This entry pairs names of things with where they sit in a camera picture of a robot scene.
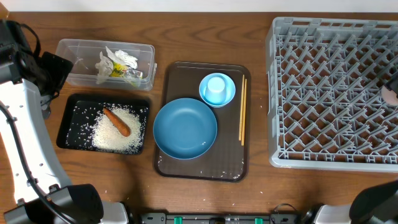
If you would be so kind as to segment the light blue cup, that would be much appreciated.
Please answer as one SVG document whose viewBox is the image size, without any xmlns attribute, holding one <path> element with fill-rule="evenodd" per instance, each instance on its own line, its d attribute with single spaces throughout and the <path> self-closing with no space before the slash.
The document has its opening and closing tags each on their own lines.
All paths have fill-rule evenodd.
<svg viewBox="0 0 398 224">
<path fill-rule="evenodd" d="M 226 98 L 226 84 L 222 77 L 212 77 L 208 80 L 205 98 L 212 105 L 219 105 Z"/>
</svg>

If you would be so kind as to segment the orange carrot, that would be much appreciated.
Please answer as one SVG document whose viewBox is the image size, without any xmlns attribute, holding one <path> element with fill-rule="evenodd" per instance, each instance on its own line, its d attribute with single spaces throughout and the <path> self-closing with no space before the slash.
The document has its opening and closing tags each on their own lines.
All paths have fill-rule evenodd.
<svg viewBox="0 0 398 224">
<path fill-rule="evenodd" d="M 107 108 L 103 108 L 103 112 L 122 136 L 129 137 L 131 135 L 129 126 L 121 118 Z"/>
</svg>

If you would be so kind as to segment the foil wrapper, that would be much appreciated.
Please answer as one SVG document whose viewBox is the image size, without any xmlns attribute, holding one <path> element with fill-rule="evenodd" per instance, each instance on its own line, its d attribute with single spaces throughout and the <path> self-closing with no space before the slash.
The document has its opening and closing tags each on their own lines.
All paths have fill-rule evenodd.
<svg viewBox="0 0 398 224">
<path fill-rule="evenodd" d="M 141 85 L 143 73 L 135 70 L 128 65 L 121 65 L 113 63 L 113 71 L 110 74 L 111 77 L 122 78 L 125 82 L 130 83 L 134 87 Z"/>
</svg>

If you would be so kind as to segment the pale pink cup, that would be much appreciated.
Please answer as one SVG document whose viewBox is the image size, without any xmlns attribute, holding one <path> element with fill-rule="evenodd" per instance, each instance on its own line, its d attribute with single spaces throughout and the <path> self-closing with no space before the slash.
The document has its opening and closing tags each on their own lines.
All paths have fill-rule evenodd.
<svg viewBox="0 0 398 224">
<path fill-rule="evenodd" d="M 393 90 L 388 90 L 385 86 L 383 86 L 381 89 L 381 96 L 388 105 L 398 105 L 397 94 Z"/>
</svg>

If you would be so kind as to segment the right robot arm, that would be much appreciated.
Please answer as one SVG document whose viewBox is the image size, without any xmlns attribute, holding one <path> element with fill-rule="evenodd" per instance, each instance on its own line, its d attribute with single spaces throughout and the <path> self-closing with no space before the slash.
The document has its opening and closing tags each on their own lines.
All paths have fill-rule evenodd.
<svg viewBox="0 0 398 224">
<path fill-rule="evenodd" d="M 397 182 L 363 190 L 348 206 L 322 205 L 299 221 L 311 224 L 397 223 Z"/>
</svg>

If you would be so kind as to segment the white rice pile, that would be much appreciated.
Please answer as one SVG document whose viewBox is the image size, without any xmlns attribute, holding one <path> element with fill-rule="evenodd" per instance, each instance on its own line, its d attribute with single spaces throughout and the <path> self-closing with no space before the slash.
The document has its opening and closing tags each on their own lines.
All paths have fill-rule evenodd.
<svg viewBox="0 0 398 224">
<path fill-rule="evenodd" d="M 111 110 L 129 126 L 129 137 L 119 133 L 103 108 Z M 65 139 L 60 146 L 84 151 L 140 154 L 148 114 L 147 106 L 78 101 L 72 109 L 71 121 L 67 123 Z"/>
</svg>

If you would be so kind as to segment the light blue bowl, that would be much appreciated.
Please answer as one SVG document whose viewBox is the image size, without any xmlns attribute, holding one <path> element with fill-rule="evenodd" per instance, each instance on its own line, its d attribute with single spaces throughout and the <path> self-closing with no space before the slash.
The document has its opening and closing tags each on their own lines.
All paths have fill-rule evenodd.
<svg viewBox="0 0 398 224">
<path fill-rule="evenodd" d="M 225 98 L 224 102 L 222 102 L 219 105 L 212 105 L 205 98 L 206 86 L 207 86 L 208 80 L 212 77 L 222 77 L 226 84 L 226 98 Z M 236 93 L 236 86 L 234 84 L 234 81 L 229 76 L 225 75 L 224 73 L 211 73 L 211 74 L 207 75 L 205 78 L 203 78 L 199 85 L 199 94 L 200 94 L 201 99 L 205 103 L 207 103 L 208 105 L 210 105 L 214 108 L 220 108 L 220 107 L 224 107 L 225 105 L 227 105 L 229 102 L 232 101 L 232 99 L 235 96 L 235 93 Z"/>
</svg>

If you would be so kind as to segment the white napkin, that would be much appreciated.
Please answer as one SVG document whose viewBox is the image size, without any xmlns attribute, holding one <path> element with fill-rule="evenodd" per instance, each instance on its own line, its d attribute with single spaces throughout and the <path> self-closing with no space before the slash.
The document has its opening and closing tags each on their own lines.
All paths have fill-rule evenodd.
<svg viewBox="0 0 398 224">
<path fill-rule="evenodd" d="M 104 56 L 102 52 L 99 53 L 100 62 L 95 64 L 95 68 L 98 70 L 96 84 L 104 83 L 113 71 L 113 63 L 121 65 L 128 65 L 131 68 L 137 70 L 137 58 L 129 55 L 128 53 L 117 50 L 112 52 L 106 47 L 107 56 Z"/>
</svg>

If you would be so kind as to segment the dark blue plate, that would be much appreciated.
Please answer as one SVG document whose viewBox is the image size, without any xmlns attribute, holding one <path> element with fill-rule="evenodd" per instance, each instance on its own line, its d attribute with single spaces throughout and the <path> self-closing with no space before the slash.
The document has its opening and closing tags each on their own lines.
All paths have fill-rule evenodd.
<svg viewBox="0 0 398 224">
<path fill-rule="evenodd" d="M 158 148 L 175 159 L 194 159 L 214 144 L 218 124 L 214 112 L 193 98 L 167 103 L 155 117 L 153 134 Z"/>
</svg>

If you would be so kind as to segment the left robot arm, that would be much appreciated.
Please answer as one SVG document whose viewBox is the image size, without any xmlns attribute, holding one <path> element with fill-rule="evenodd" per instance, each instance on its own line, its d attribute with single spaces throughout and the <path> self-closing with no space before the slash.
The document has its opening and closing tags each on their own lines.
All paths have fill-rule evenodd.
<svg viewBox="0 0 398 224">
<path fill-rule="evenodd" d="M 25 24 L 1 21 L 1 138 L 12 169 L 16 207 L 6 223 L 130 223 L 121 202 L 104 202 L 91 184 L 72 184 L 45 120 L 73 64 L 31 48 Z"/>
</svg>

